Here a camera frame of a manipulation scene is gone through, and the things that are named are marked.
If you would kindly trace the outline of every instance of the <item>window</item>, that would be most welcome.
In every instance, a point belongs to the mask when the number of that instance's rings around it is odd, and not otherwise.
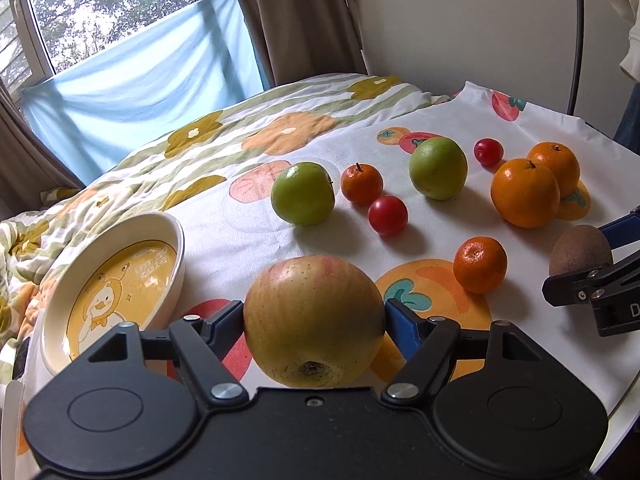
[[[19,90],[194,0],[0,0],[0,77]]]

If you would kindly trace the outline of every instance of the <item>light blue sheet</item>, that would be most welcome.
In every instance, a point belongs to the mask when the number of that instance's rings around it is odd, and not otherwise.
[[[22,92],[43,142],[84,183],[132,150],[262,92],[238,0],[201,0]]]

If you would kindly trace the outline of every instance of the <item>tangerine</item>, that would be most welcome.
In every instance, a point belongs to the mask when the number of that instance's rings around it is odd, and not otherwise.
[[[340,177],[342,194],[355,205],[371,204],[382,194],[382,188],[382,175],[369,164],[349,166]]]
[[[556,216],[560,190],[548,167],[526,158],[512,158],[494,174],[491,200],[507,222],[531,229],[546,225]]]
[[[453,275],[462,288],[484,294],[502,283],[507,273],[507,253],[498,240],[486,236],[469,238],[453,258]]]
[[[559,142],[540,142],[527,155],[534,164],[548,167],[558,181],[560,196],[571,195],[578,187],[580,180],[580,164],[572,152]]]

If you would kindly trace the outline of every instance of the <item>bowl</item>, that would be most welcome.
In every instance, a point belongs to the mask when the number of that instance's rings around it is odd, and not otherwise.
[[[60,277],[44,311],[42,357],[59,373],[113,326],[165,328],[184,281],[184,233],[168,213],[144,213],[103,232]]]

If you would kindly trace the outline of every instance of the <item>curtain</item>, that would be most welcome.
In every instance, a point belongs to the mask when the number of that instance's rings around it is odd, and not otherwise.
[[[239,0],[270,81],[367,73],[345,0]]]
[[[42,206],[40,193],[83,187],[31,131],[0,81],[0,204],[2,216]]]
[[[86,184],[144,144],[264,90],[238,0],[200,0],[22,92]]]

